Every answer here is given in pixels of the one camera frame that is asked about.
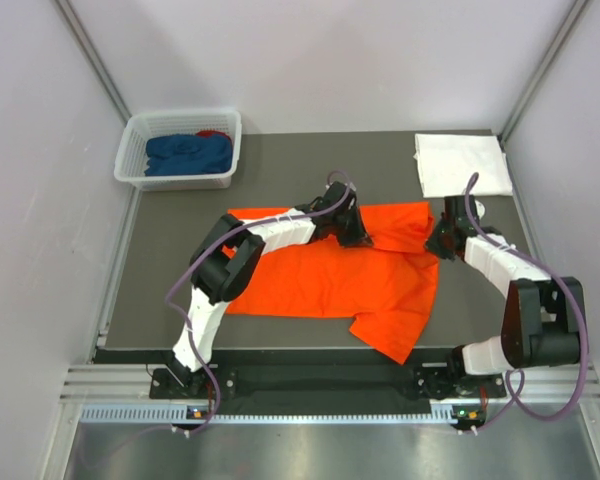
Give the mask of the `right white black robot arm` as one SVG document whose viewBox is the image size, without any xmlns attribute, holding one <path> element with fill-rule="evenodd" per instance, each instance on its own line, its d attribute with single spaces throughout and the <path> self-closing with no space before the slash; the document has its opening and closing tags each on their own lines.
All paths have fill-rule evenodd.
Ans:
<svg viewBox="0 0 600 480">
<path fill-rule="evenodd" d="M 484 375 L 531 367 L 577 364 L 584 292 L 573 277 L 553 278 L 500 232 L 479 224 L 473 196 L 448 196 L 425 248 L 443 260 L 462 260 L 505 299 L 501 332 L 461 345 L 448 357 L 446 380 L 456 394 L 478 389 Z"/>
</svg>

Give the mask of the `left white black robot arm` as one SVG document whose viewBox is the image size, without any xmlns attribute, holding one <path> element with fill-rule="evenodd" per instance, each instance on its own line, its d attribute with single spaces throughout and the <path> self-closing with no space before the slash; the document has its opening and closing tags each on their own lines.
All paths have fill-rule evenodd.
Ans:
<svg viewBox="0 0 600 480">
<path fill-rule="evenodd" d="M 330 236 L 343 248 L 373 245 L 356 189 L 349 183 L 332 181 L 311 202 L 255 220 L 223 215 L 165 297 L 166 305 L 184 321 L 173 347 L 179 364 L 172 374 L 174 387 L 189 397 L 204 390 L 204 369 L 221 320 L 230 303 L 246 290 L 263 256 Z"/>
</svg>

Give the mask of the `orange t-shirt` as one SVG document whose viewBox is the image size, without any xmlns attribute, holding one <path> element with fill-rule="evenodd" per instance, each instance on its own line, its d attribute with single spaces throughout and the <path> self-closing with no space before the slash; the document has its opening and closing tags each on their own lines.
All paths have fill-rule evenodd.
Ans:
<svg viewBox="0 0 600 480">
<path fill-rule="evenodd" d="M 352 318 L 352 335 L 403 364 L 433 311 L 439 261 L 425 248 L 427 202 L 360 208 L 373 241 L 343 248 L 334 237 L 264 255 L 231 314 Z"/>
</svg>

